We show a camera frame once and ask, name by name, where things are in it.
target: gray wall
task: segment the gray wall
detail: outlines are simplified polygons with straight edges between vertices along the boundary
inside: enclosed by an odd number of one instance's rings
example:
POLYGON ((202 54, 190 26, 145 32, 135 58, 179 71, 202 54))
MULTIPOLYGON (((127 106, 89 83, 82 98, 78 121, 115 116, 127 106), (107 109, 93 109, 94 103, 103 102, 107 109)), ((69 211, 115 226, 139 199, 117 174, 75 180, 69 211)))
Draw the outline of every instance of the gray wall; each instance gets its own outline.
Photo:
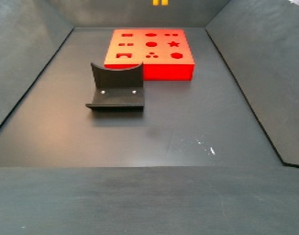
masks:
POLYGON ((231 0, 49 0, 77 27, 206 27, 231 0))
POLYGON ((299 164, 299 6, 233 0, 207 30, 283 161, 299 164))
POLYGON ((42 0, 0 0, 0 124, 73 25, 42 0))

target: star-shaped hole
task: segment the star-shaped hole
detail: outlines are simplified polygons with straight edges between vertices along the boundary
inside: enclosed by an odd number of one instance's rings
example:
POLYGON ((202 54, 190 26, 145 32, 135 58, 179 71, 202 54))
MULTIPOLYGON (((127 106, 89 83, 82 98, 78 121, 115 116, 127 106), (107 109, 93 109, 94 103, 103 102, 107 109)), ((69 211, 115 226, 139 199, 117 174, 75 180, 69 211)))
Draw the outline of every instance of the star-shaped hole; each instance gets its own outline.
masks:
POLYGON ((170 42, 169 44, 171 45, 171 47, 179 47, 179 44, 181 44, 181 43, 173 41, 173 42, 170 42))

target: red block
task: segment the red block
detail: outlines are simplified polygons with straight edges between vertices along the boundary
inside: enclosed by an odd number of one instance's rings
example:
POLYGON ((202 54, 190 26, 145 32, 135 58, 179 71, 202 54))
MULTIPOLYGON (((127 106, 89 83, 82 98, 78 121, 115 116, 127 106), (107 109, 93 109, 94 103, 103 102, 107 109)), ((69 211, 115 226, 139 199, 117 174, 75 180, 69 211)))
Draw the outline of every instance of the red block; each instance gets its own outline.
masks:
POLYGON ((118 29, 106 68, 126 69, 143 62, 145 80, 190 81, 195 61, 182 29, 118 29))

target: yellow label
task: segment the yellow label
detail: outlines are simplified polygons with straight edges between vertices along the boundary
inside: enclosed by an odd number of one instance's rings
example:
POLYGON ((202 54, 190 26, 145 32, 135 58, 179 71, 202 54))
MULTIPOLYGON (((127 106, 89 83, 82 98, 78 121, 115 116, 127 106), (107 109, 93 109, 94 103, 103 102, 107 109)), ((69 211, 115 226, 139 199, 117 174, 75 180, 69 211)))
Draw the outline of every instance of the yellow label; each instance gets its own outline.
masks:
POLYGON ((162 0, 162 5, 167 6, 169 5, 169 0, 162 0))
MULTIPOLYGON (((159 2, 161 2, 159 0, 154 0, 154 6, 159 6, 159 2)), ((162 5, 163 5, 163 6, 167 6, 169 3, 170 3, 169 0, 162 0, 162 5)))

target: black plastic part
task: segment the black plastic part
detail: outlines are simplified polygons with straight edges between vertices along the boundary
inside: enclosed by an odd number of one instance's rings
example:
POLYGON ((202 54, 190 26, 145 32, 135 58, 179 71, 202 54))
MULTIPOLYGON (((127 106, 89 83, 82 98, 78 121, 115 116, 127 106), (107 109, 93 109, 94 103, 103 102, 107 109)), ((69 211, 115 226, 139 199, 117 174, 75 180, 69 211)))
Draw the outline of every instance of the black plastic part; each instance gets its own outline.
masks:
POLYGON ((143 64, 125 70, 109 70, 91 63, 97 93, 91 109, 127 109, 145 107, 143 64))

